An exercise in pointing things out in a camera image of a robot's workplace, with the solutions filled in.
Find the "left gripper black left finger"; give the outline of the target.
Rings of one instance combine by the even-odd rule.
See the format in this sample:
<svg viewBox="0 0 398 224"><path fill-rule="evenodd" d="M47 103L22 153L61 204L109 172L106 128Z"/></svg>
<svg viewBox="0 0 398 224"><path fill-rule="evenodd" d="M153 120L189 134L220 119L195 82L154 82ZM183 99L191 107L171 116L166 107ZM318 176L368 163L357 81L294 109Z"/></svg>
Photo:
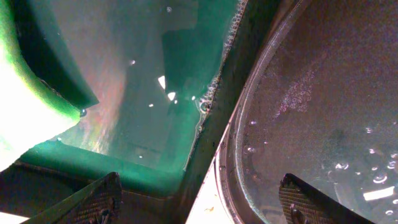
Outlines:
<svg viewBox="0 0 398 224"><path fill-rule="evenodd" d="M122 187L110 172L21 224L111 224L119 220Z"/></svg>

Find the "green sponge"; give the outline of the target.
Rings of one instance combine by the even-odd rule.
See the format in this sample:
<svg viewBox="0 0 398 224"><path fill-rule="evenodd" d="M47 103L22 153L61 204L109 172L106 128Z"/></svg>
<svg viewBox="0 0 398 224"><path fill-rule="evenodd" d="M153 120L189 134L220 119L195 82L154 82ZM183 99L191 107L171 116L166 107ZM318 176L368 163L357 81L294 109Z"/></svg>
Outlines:
<svg viewBox="0 0 398 224"><path fill-rule="evenodd" d="M48 1L1 1L1 170L98 102Z"/></svg>

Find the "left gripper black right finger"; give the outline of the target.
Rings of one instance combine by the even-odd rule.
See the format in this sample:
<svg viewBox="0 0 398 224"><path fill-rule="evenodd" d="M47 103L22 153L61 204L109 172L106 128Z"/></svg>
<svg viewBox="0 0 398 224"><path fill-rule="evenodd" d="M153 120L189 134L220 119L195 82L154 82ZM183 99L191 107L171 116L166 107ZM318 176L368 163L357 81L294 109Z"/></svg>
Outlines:
<svg viewBox="0 0 398 224"><path fill-rule="evenodd" d="M373 224L290 173L280 181L279 202L288 224Z"/></svg>

